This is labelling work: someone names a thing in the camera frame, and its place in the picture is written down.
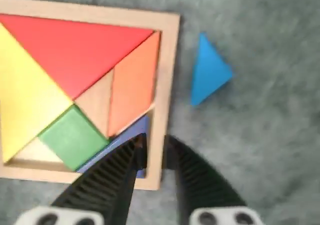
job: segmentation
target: red triangle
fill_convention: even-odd
[[[0,14],[0,23],[73,100],[153,33],[7,14]]]

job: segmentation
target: beige triangle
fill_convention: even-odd
[[[37,137],[19,151],[13,160],[62,163],[62,160]]]
[[[114,71],[109,71],[75,100],[75,104],[106,137],[113,75]]]

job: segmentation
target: wooden tray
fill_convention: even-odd
[[[135,189],[157,190],[161,181],[180,16],[174,13],[39,0],[0,0],[0,13],[161,31],[154,100],[146,111],[151,124],[146,177],[137,178],[134,185]],[[61,163],[32,160],[3,163],[1,147],[2,178],[72,183],[81,175],[68,171]]]

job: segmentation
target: gray fabric surface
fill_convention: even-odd
[[[320,222],[320,0],[50,0],[182,14],[169,132],[217,167],[266,224]],[[232,66],[190,106],[198,33]],[[64,184],[0,180],[0,224],[50,204]],[[173,174],[133,194],[129,225],[177,224]]]

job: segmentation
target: wooden puzzle piece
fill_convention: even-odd
[[[98,162],[100,159],[102,159],[105,155],[110,153],[112,150],[123,144],[124,142],[134,138],[135,136],[139,134],[147,134],[149,133],[149,117],[147,115],[144,115],[142,118],[140,118],[138,121],[136,121],[133,125],[128,127],[127,130],[125,130],[123,133],[121,133],[119,136],[117,136],[113,141],[110,142],[110,144],[97,153],[94,157],[92,157],[90,160],[88,160],[83,166],[81,166],[77,172],[78,173],[84,173],[87,171],[92,165],[94,165],[96,162]]]
[[[160,32],[155,32],[114,68],[108,136],[146,111],[153,100]]]
[[[109,104],[113,74],[113,70],[109,71],[75,100],[75,104],[105,137],[108,136]]]
[[[2,24],[0,41],[1,139],[6,163],[72,101]]]
[[[153,32],[8,14],[0,22],[72,100]]]
[[[109,143],[76,105],[71,106],[38,137],[73,171]]]
[[[29,142],[12,159],[35,162],[63,162],[46,144],[40,141],[40,139],[37,137]]]
[[[206,35],[200,33],[194,65],[191,104],[196,106],[232,78],[232,71]]]

